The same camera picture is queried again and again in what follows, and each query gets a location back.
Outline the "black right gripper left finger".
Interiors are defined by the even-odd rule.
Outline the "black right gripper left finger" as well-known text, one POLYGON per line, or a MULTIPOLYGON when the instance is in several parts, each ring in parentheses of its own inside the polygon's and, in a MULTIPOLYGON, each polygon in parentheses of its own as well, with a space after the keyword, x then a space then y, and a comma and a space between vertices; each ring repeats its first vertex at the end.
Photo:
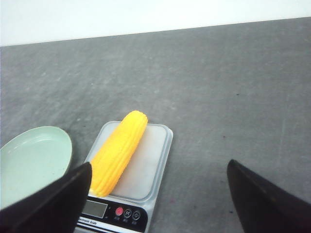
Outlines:
POLYGON ((0 212, 2 233, 72 233, 85 206, 92 170, 84 163, 0 212))

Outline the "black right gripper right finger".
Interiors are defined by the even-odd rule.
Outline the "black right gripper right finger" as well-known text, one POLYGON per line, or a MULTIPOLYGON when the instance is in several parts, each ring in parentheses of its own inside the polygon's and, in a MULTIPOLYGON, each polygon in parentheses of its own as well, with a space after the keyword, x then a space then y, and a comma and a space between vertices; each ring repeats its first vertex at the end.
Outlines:
POLYGON ((245 233, 309 233, 311 205, 236 160, 227 165, 231 197, 245 233))

